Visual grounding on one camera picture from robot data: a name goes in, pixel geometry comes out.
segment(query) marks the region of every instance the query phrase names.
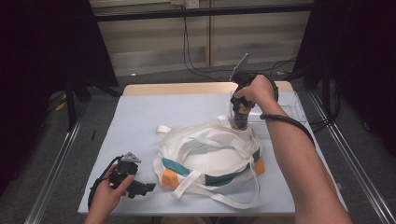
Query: person's left hand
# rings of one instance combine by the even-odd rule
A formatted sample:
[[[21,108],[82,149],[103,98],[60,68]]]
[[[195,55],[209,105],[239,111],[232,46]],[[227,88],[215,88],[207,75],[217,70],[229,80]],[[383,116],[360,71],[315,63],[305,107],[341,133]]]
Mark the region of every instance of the person's left hand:
[[[105,223],[107,217],[120,202],[120,197],[125,195],[125,190],[134,180],[132,175],[128,175],[116,189],[111,188],[108,178],[115,167],[116,165],[114,164],[108,169],[103,177],[104,180],[96,189],[85,223]]]

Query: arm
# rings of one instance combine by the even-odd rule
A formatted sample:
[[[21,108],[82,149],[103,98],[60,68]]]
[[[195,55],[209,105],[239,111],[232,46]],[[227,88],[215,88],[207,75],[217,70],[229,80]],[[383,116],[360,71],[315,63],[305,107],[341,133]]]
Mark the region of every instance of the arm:
[[[116,188],[111,188],[108,177],[111,170],[115,168],[113,165],[108,169],[104,176],[104,180],[99,184],[93,196],[90,212],[85,218],[85,224],[90,223],[105,223],[110,213],[116,208],[120,202],[120,197],[125,194],[125,190],[131,185],[134,180],[132,175],[128,175],[122,183]]]
[[[274,91],[264,76],[236,92],[256,103],[263,114],[287,116],[274,99]],[[286,122],[267,120],[279,167],[294,200],[295,223],[352,223],[315,147],[299,128]]]

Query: gray floor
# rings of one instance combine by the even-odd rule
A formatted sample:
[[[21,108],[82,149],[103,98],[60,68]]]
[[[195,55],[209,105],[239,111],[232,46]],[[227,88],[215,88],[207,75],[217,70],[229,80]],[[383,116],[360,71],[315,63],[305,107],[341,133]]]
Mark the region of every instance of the gray floor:
[[[251,69],[264,69],[268,68],[268,65],[252,65]],[[289,67],[282,67],[282,70],[289,70],[291,66],[290,64]],[[227,81],[229,74],[229,72],[217,72],[211,76],[220,81]],[[211,80],[192,75],[184,70],[137,77],[119,77],[120,87],[118,90],[122,91],[129,84],[203,81]],[[308,119],[318,118],[319,114],[312,103],[309,92],[304,89],[303,80],[299,78],[293,80],[291,84],[299,94]],[[86,108],[86,111],[82,116],[78,134],[67,155],[64,168],[51,193],[48,206],[40,219],[41,223],[82,223],[84,220],[85,216],[77,213],[78,205],[118,102],[117,98],[96,89],[90,89],[90,91],[92,100],[88,103],[78,103],[78,111],[82,111],[82,108]],[[341,103],[341,112],[336,124],[391,211],[396,211],[395,158],[384,149],[380,138],[375,133],[368,132],[364,128],[364,120],[354,108],[345,100],[342,100]],[[0,199],[0,223],[24,222],[58,156],[59,149],[66,137],[67,124],[65,108],[60,112],[49,113],[30,160],[21,169],[19,178],[9,184],[7,191]],[[343,186],[341,193],[354,222],[382,223],[328,129],[319,131],[315,137],[335,176],[335,181]],[[107,223],[151,222],[152,217],[113,216]]]

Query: orange patch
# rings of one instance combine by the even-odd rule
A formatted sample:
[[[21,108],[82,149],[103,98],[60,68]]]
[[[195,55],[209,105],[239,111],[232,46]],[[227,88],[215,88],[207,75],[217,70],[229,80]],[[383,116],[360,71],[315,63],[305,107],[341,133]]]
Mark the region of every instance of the orange patch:
[[[262,156],[260,156],[260,158],[257,160],[254,166],[254,171],[256,172],[256,175],[260,175],[265,172],[264,159]]]
[[[165,169],[163,172],[163,181],[161,181],[161,186],[172,186],[177,188],[178,185],[177,173],[172,170]]]

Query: white power outlet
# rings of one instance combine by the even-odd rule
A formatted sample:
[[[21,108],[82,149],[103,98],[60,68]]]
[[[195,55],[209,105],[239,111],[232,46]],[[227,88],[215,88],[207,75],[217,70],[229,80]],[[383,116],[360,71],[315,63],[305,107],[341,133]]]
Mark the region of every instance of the white power outlet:
[[[186,8],[199,8],[199,0],[186,0]]]

